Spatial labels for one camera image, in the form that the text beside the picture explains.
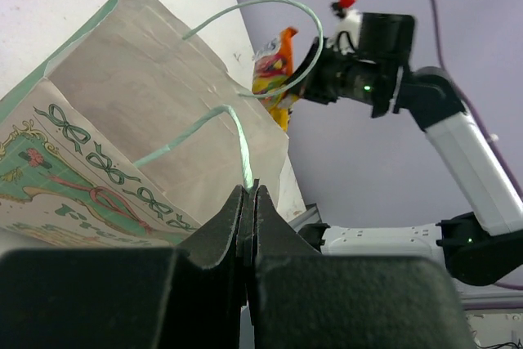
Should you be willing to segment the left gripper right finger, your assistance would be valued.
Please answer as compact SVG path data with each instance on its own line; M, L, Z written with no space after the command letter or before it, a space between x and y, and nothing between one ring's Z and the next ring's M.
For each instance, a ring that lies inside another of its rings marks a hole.
M423 257L325 256L254 197L258 348L472 348L458 295Z

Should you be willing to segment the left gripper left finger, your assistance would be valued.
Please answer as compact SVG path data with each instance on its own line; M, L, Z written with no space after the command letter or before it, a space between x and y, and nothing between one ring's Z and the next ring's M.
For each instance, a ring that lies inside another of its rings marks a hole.
M175 248L29 248L1 259L4 348L235 348L237 186Z

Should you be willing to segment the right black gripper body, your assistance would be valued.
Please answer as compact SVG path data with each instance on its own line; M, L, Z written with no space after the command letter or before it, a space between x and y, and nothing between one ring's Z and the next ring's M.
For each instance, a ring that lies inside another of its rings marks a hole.
M292 94L297 98L322 105L349 98L368 103L368 66L352 55L343 55L323 47L320 57L312 60L326 39L315 38L303 62L292 74Z

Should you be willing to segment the orange fruit candy bag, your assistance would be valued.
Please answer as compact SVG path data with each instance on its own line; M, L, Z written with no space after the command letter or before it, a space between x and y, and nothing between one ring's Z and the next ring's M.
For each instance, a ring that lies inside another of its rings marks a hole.
M274 92L293 74L293 36L297 33L294 27L283 29L255 54L253 94ZM298 96L289 92L260 99L270 116L285 132L288 131L293 105L297 101Z

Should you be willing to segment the green paper gift bag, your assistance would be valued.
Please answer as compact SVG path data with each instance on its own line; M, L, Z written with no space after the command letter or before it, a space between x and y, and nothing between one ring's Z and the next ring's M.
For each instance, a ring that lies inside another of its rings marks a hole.
M252 178L305 212L288 136L159 0L109 0L1 100L1 228L178 244Z

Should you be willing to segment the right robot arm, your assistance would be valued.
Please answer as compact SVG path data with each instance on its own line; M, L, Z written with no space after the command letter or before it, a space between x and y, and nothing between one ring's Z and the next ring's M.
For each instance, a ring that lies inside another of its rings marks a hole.
M373 118L406 110L441 157L471 211L425 226L343 228L308 224L301 236L324 255L423 256L471 286L500 285L522 264L522 198L471 105L440 67L411 70L410 15L340 15L315 38L300 71L300 95L327 105L369 105Z

